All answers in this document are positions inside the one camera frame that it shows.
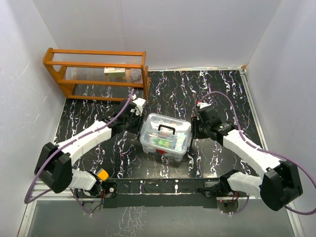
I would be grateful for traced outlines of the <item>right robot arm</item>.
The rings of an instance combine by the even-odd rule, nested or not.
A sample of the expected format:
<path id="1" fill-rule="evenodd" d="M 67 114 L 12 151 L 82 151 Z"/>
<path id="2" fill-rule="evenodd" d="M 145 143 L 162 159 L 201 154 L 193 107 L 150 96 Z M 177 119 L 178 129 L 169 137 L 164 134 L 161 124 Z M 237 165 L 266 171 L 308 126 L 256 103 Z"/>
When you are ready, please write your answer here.
<path id="1" fill-rule="evenodd" d="M 273 211 L 294 201 L 303 194 L 298 167 L 282 161 L 243 136 L 231 122 L 222 122 L 214 107 L 198 103 L 197 115 L 191 118 L 193 139 L 211 139 L 229 149 L 250 165 L 256 176 L 231 170 L 220 177 L 218 184 L 206 188 L 208 192 L 231 196 L 243 192 L 259 197 Z"/>

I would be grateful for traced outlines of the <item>small green box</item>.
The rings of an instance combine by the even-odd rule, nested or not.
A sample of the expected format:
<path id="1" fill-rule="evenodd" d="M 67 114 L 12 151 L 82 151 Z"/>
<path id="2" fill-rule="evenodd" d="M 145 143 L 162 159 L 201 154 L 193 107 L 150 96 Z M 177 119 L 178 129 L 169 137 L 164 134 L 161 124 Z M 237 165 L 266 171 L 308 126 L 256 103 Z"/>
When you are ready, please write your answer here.
<path id="1" fill-rule="evenodd" d="M 170 141 L 165 140 L 165 139 L 156 138 L 155 139 L 155 143 L 158 146 L 161 146 L 161 147 L 167 147 L 168 148 L 170 146 Z"/>

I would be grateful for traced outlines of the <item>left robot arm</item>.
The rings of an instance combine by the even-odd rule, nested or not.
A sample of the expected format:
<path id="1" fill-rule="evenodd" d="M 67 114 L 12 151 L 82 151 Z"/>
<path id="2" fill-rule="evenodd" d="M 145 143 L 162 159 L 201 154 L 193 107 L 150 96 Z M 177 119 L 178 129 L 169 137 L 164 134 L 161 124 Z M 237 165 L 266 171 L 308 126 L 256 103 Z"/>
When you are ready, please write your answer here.
<path id="1" fill-rule="evenodd" d="M 120 133 L 138 134 L 146 103 L 142 98 L 123 100 L 118 111 L 95 121 L 74 137 L 56 145 L 45 144 L 34 174 L 57 194 L 70 188 L 83 190 L 90 197 L 99 196 L 102 182 L 108 179 L 107 172 L 100 170 L 93 174 L 76 170 L 73 165 L 91 149 Z"/>

